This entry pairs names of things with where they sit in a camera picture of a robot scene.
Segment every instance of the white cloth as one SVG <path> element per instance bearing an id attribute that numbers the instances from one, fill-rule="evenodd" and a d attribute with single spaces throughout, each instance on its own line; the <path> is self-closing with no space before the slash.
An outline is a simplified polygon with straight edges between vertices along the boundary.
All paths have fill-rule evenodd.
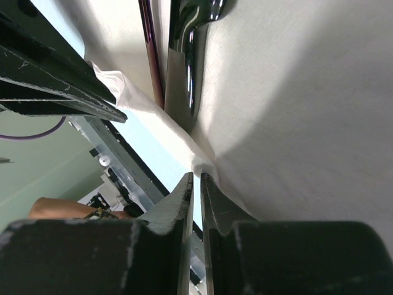
<path id="1" fill-rule="evenodd" d="M 102 1 L 91 2 L 97 11 Z M 169 1 L 157 2 L 165 65 Z M 130 19 L 117 9 L 114 23 Z M 191 136 L 224 193 L 259 219 L 366 222 L 393 254 L 392 11 L 390 0 L 248 0 L 210 25 Z M 115 59 L 112 69 L 129 73 L 133 59 L 117 52 L 141 46 L 122 43 L 126 26 L 107 16 L 96 14 L 90 29 L 109 50 L 90 57 L 97 45 L 81 33 L 87 58 L 100 66 Z M 144 90 L 139 76 L 127 76 Z"/>
<path id="2" fill-rule="evenodd" d="M 122 72 L 102 71 L 94 63 L 93 69 L 96 77 L 116 97 L 116 107 L 132 111 L 187 171 L 193 171 L 197 176 L 206 172 L 217 178 L 214 165 L 194 140 Z"/>

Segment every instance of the skin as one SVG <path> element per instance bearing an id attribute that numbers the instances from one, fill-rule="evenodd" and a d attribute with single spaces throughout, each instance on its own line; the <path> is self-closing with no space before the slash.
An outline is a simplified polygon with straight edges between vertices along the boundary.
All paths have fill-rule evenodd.
<path id="1" fill-rule="evenodd" d="M 96 208 L 83 205 L 70 200 L 39 198 L 31 207 L 29 218 L 31 219 L 66 219 L 84 218 Z M 130 218 L 124 211 L 112 212 L 119 218 Z"/>

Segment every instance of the black metal frame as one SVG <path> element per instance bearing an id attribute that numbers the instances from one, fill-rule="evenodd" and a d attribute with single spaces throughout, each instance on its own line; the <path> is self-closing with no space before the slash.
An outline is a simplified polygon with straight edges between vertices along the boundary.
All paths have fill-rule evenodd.
<path id="1" fill-rule="evenodd" d="M 29 0 L 0 5 L 0 105 L 29 116 L 125 122 L 112 93 Z"/>
<path id="2" fill-rule="evenodd" d="M 153 171 L 138 156 L 137 152 L 127 143 L 124 137 L 117 131 L 112 123 L 95 118 L 75 118 L 85 134 L 85 136 L 94 143 L 92 136 L 97 136 L 107 149 L 110 150 L 114 157 L 121 162 L 123 168 L 132 176 L 136 184 L 146 193 L 146 195 L 157 204 L 160 200 L 169 194 L 169 190 L 155 176 Z M 199 240 L 203 240 L 202 230 L 193 222 L 193 231 Z"/>
<path id="3" fill-rule="evenodd" d="M 165 112 L 191 132 L 198 115 L 208 26 L 226 16 L 235 0 L 172 0 Z"/>

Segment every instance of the green wall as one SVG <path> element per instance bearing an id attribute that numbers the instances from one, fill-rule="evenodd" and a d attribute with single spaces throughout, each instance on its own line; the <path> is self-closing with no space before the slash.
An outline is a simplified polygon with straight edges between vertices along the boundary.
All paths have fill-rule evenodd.
<path id="1" fill-rule="evenodd" d="M 32 135 L 44 132 L 59 117 L 25 117 L 0 112 L 0 134 Z M 0 230 L 26 218 L 39 197 L 78 200 L 99 186 L 101 169 L 89 154 L 92 145 L 68 123 L 38 140 L 0 140 Z"/>

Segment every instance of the white fabric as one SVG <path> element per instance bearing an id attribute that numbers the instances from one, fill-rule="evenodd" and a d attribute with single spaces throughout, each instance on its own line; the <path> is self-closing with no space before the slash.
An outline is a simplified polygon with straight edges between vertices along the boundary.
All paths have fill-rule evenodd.
<path id="1" fill-rule="evenodd" d="M 96 12 L 102 1 L 87 2 Z M 130 19 L 130 1 L 115 2 L 114 18 Z M 165 65 L 169 1 L 152 2 Z M 391 0 L 247 0 L 210 25 L 191 136 L 231 199 L 259 219 L 364 221 L 393 253 L 392 11 Z M 122 43 L 130 32 L 104 11 L 94 17 L 90 33 L 106 50 L 89 55 L 97 45 L 81 32 L 87 58 L 100 66 L 114 59 L 105 69 L 145 91 L 145 73 L 128 74 L 134 58 L 114 48 L 131 55 L 141 45 Z M 102 27 L 112 33 L 101 37 Z"/>
<path id="2" fill-rule="evenodd" d="M 102 71 L 95 64 L 93 68 L 97 78 L 116 97 L 116 107 L 131 110 L 186 171 L 193 171 L 196 175 L 207 172 L 217 177 L 212 162 L 194 140 L 124 74 L 120 71 Z"/>

